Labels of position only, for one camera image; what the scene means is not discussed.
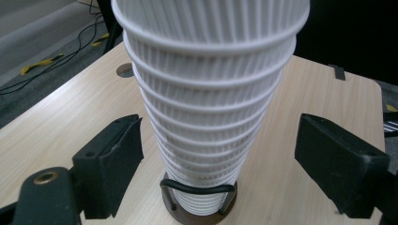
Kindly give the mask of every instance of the black metal bracket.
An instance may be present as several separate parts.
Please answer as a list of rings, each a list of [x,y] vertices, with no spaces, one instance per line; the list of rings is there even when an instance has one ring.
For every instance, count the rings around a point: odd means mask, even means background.
[[[220,185],[217,187],[199,188],[183,185],[177,181],[168,179],[167,174],[160,182],[161,194],[163,202],[172,215],[172,217],[182,224],[201,225],[201,224],[218,224],[232,210],[237,199],[237,183],[232,185]],[[184,210],[178,202],[172,189],[179,190],[189,194],[209,195],[217,193],[227,193],[224,202],[218,212],[208,216],[196,216]]]
[[[199,187],[190,187],[183,185],[175,180],[163,179],[161,180],[161,191],[166,196],[166,200],[172,210],[176,210],[176,204],[173,202],[170,191],[168,188],[176,189],[188,194],[196,194],[196,195],[209,195],[209,194],[218,194],[218,193],[228,193],[222,207],[219,210],[219,214],[223,215],[228,208],[231,201],[234,199],[237,194],[237,190],[232,185],[220,185],[216,187],[209,188],[199,188]]]
[[[398,136],[398,112],[384,112],[384,137],[392,138]]]
[[[337,80],[345,81],[345,74],[344,74],[344,68],[343,67],[334,66],[332,64],[329,64],[329,66],[334,68],[334,75],[335,75]]]
[[[112,122],[73,158],[73,167],[49,168],[29,176],[18,202],[0,209],[0,224],[80,224],[116,215],[144,158],[138,115]]]
[[[388,172],[390,157],[330,120],[302,114],[295,158],[307,174],[350,218],[398,224],[398,177]]]

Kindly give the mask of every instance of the round base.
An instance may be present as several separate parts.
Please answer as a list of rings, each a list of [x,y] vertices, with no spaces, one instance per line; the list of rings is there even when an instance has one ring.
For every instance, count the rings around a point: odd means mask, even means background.
[[[167,173],[164,175],[163,179],[168,179]],[[216,212],[214,214],[208,216],[197,216],[192,213],[187,212],[181,205],[179,205],[178,201],[176,200],[174,192],[169,188],[170,195],[172,197],[173,202],[176,204],[176,210],[172,210],[167,202],[165,202],[166,198],[164,197],[164,193],[161,194],[163,197],[164,205],[167,208],[167,211],[172,215],[172,217],[180,222],[181,224],[189,224],[189,225],[212,225],[221,222],[226,216],[228,216],[231,209],[234,207],[235,201],[237,200],[237,194],[235,195],[234,199],[229,204],[227,210],[223,215]]]

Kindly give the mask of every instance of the light wood surface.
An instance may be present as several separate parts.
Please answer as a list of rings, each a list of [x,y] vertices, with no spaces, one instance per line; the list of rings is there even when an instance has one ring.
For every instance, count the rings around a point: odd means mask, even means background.
[[[20,186],[39,170],[72,166],[71,157],[110,122],[144,117],[145,158],[132,178],[116,218],[84,224],[177,224],[161,198],[164,166],[135,78],[116,69],[129,63],[123,45],[61,86],[0,130],[0,207],[17,201]],[[237,180],[237,202],[222,224],[378,224],[338,215],[334,204],[294,160],[299,116],[332,120],[384,150],[381,90],[368,79],[293,57],[268,107],[264,125]]]

